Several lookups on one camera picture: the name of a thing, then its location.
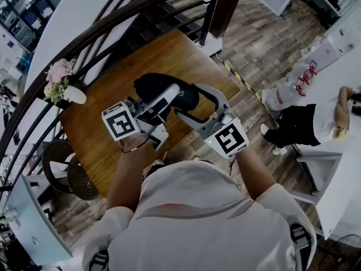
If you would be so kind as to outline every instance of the shoe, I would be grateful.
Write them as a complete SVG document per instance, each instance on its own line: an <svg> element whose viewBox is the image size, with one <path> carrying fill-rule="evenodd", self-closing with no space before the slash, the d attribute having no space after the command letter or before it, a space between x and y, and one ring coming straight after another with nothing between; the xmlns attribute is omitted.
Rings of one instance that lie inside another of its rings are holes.
<svg viewBox="0 0 361 271"><path fill-rule="evenodd" d="M267 125L261 124L261 126L259 127L259 130L261 131L261 134L262 134L263 136L265 136L266 133L268 132L269 128L268 128Z"/></svg>
<svg viewBox="0 0 361 271"><path fill-rule="evenodd" d="M272 153L273 153L274 155L284 155L286 152L288 152L288 150L286 149L286 147L283 147L283 148L275 147L275 148L272 150Z"/></svg>
<svg viewBox="0 0 361 271"><path fill-rule="evenodd" d="M151 166L154 166L154 165L164 165L164 163L163 163L162 160L157 159L157 160L155 160L155 161L152 163Z"/></svg>
<svg viewBox="0 0 361 271"><path fill-rule="evenodd" d="M152 166L154 165L164 165L162 160L155 160L153 163L151 163L149 166L147 166L144 170L143 170L143 177L145 177L147 175L147 173L151 170Z"/></svg>

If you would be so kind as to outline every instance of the bracelet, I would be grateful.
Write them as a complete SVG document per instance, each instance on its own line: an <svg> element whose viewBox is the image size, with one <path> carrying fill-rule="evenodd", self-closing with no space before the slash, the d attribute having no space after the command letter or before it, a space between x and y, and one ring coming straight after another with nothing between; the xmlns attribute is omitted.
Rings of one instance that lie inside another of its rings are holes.
<svg viewBox="0 0 361 271"><path fill-rule="evenodd" d="M138 148L144 146L144 145L147 143L148 140L149 140L149 136L147 136L147 139L146 139L141 145L132 148L130 151L124 151L124 150L123 150L123 149L124 149L124 143L122 142L121 139L118 141L118 145L120 146L120 150L122 151L122 153L123 153L123 154L127 154L127 153L129 153L129 152L135 151L135 150L137 150Z"/></svg>

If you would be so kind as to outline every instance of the person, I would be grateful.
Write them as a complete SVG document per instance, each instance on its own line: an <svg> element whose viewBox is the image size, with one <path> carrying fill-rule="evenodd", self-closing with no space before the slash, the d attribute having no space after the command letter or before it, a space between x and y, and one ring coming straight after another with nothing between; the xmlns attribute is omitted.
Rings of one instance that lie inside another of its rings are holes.
<svg viewBox="0 0 361 271"><path fill-rule="evenodd" d="M134 136L123 143L123 150L139 147L119 158L84 270L296 270L293 226L308 234L297 270L310 265L313 226L252 146L236 155L247 197L207 161L156 165L143 181L148 143Z"/></svg>
<svg viewBox="0 0 361 271"><path fill-rule="evenodd" d="M350 87L340 88L338 97L324 103L286 108L278 129L261 124L265 140L276 147L275 155L287 153L286 146L294 143L318 146L351 134L361 138L361 93Z"/></svg>

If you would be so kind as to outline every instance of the strap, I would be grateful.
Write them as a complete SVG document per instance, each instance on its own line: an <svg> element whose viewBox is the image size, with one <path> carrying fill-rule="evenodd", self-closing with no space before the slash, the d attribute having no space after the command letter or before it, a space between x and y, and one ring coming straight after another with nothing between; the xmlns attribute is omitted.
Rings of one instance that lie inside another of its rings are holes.
<svg viewBox="0 0 361 271"><path fill-rule="evenodd" d="M108 250L102 250L96 253L89 264L89 271L108 271L109 255Z"/></svg>
<svg viewBox="0 0 361 271"><path fill-rule="evenodd" d="M311 255L311 236L306 229L298 223L290 225L290 232L296 252L297 269L306 271Z"/></svg>

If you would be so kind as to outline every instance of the white vase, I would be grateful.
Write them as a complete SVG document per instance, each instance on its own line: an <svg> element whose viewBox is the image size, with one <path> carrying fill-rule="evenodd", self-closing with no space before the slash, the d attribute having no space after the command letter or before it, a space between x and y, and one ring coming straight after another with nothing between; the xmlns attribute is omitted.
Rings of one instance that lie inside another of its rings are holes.
<svg viewBox="0 0 361 271"><path fill-rule="evenodd" d="M67 98L72 102L76 102L79 104L84 104L86 102L85 93L72 85L68 85L68 87L64 90L64 98Z"/></svg>

